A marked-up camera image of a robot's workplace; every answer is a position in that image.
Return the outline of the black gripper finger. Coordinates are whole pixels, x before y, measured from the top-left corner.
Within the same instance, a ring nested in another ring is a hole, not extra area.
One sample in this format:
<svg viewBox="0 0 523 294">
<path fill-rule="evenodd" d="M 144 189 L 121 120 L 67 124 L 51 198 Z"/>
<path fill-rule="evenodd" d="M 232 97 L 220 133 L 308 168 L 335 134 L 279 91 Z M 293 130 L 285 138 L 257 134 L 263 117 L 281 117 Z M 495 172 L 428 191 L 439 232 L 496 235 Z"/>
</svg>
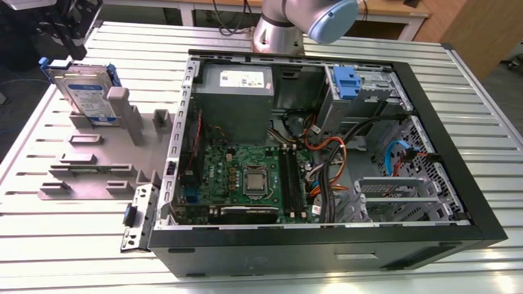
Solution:
<svg viewBox="0 0 523 294">
<path fill-rule="evenodd" d="M 80 38 L 85 38 L 93 22 L 96 21 L 99 12 L 101 10 L 101 0 L 80 0 L 77 1 L 79 23 L 77 31 Z"/>
<path fill-rule="evenodd" d="M 85 34 L 76 24 L 63 19 L 47 19 L 39 20 L 37 28 L 64 47 L 73 60 L 83 60 L 87 55 Z"/>
</svg>

